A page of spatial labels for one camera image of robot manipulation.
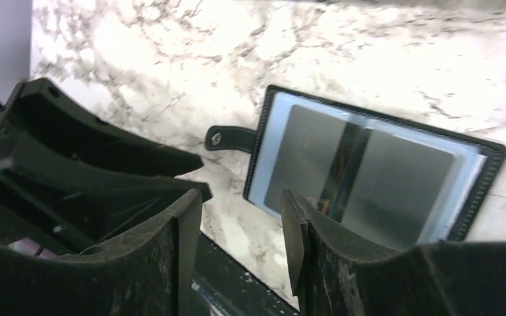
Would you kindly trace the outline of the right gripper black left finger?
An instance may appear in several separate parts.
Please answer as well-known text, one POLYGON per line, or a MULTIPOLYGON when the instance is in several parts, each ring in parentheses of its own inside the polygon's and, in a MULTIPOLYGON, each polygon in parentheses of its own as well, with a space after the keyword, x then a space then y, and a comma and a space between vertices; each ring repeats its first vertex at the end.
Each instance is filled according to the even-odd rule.
POLYGON ((193 189, 78 255, 0 246, 0 315, 187 315, 201 213, 193 189))

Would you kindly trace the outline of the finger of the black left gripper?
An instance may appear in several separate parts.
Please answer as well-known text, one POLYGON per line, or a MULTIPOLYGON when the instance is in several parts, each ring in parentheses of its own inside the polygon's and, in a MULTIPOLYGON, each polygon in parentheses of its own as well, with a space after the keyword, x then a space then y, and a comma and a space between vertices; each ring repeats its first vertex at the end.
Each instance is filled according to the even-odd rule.
POLYGON ((55 151, 0 144, 0 244, 29 238, 55 253, 78 253, 143 223, 189 190, 182 174, 199 156, 158 144, 101 144, 55 151))
POLYGON ((204 165, 197 154, 101 120, 47 78, 23 83, 7 118, 55 153, 108 171, 175 177, 204 165))

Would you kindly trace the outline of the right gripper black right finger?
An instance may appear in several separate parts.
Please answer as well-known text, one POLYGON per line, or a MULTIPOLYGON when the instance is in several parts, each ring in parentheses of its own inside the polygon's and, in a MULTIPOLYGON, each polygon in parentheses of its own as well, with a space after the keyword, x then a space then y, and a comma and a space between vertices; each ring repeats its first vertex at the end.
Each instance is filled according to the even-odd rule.
POLYGON ((289 278, 301 315, 506 315, 506 242, 395 251, 284 190, 289 278))

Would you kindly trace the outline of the black leather card holder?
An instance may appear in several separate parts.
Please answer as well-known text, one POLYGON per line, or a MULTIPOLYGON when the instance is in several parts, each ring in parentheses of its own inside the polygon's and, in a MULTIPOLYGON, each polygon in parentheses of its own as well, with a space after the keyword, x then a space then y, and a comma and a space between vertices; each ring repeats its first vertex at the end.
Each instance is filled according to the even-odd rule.
POLYGON ((506 146, 281 86, 258 127, 215 125, 209 151, 250 154, 243 197, 275 218, 281 193, 394 250, 463 240, 506 146))

